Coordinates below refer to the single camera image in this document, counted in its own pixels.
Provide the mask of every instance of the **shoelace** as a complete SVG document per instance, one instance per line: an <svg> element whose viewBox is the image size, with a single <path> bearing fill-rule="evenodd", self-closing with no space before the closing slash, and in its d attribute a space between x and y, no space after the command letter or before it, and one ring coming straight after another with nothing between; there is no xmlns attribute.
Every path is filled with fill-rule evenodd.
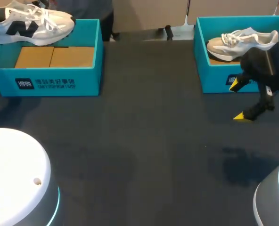
<svg viewBox="0 0 279 226"><path fill-rule="evenodd" d="M239 34L239 35L235 35L235 33L239 32L239 31L240 30L236 30L232 33L222 34L221 35L222 42L225 45L230 45L230 44L234 44L234 43L237 43L237 42L243 42L243 38L240 37L242 35L242 33Z"/></svg>
<svg viewBox="0 0 279 226"><path fill-rule="evenodd" d="M61 30L61 28L59 28L59 26L54 21L52 21L50 19L48 10L46 10L44 8L40 8L40 7L35 6L33 4L27 4L27 6L33 7L34 10L31 10L30 8L28 8L27 9L28 12L24 12L24 11L15 9L15 8L11 8L11 11L26 15L27 16L26 19L28 19L28 20L38 20L38 19L40 19L42 24L44 24L44 23L46 24L46 29L48 31L52 31L55 28Z"/></svg>

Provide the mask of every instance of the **black n logo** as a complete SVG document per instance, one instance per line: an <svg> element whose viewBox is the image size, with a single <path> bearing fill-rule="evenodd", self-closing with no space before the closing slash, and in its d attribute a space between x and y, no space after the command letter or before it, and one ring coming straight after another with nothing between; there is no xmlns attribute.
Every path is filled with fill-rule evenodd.
<svg viewBox="0 0 279 226"><path fill-rule="evenodd" d="M12 24L8 28L8 31L6 32L6 34L15 35L17 32L19 32L19 34L21 36L31 38L34 35L34 33L36 32L36 30L38 29L38 27L39 26L34 21L31 22L28 29L26 29L25 22L14 21L14 22L12 22Z"/></svg>

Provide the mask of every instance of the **open box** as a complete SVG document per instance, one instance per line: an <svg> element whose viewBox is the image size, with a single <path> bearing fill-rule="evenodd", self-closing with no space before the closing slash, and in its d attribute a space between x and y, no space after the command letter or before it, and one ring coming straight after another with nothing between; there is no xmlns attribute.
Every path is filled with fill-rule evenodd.
<svg viewBox="0 0 279 226"><path fill-rule="evenodd" d="M99 20L77 20L74 31L49 47L0 45L4 97L97 96L103 62Z"/></svg>
<svg viewBox="0 0 279 226"><path fill-rule="evenodd" d="M194 36L194 54L197 70L204 93L227 93L235 76L242 72L239 62L214 63L210 60L205 43L222 33L231 33L252 27L255 31L279 32L279 16L223 16L198 17ZM256 83L243 87L240 92L257 92Z"/></svg>

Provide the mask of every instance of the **turquoise box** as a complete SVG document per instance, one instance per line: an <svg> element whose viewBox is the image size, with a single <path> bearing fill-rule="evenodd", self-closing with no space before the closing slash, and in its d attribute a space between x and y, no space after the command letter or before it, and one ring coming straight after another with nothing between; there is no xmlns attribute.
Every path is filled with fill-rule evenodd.
<svg viewBox="0 0 279 226"><path fill-rule="evenodd" d="M240 64L211 65L205 43L222 33L231 33L252 27L257 32L279 32L279 16L223 16L198 17L194 35L194 54L203 93L228 93L235 76L241 73ZM257 92L258 86L251 82L240 92Z"/></svg>
<svg viewBox="0 0 279 226"><path fill-rule="evenodd" d="M103 63L99 20L77 20L74 31L54 47L94 47L92 67L14 68L27 42L0 45L0 93L4 97L97 96Z"/></svg>

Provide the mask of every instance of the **dark gray table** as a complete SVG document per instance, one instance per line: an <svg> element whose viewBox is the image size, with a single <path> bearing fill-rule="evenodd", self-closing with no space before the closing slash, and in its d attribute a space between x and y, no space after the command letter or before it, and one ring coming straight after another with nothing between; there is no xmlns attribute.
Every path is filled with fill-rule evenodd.
<svg viewBox="0 0 279 226"><path fill-rule="evenodd" d="M279 95L234 122L258 95L203 95L192 41L109 43L103 81L99 97L0 97L0 127L47 150L66 226L255 225L254 190L279 165Z"/></svg>

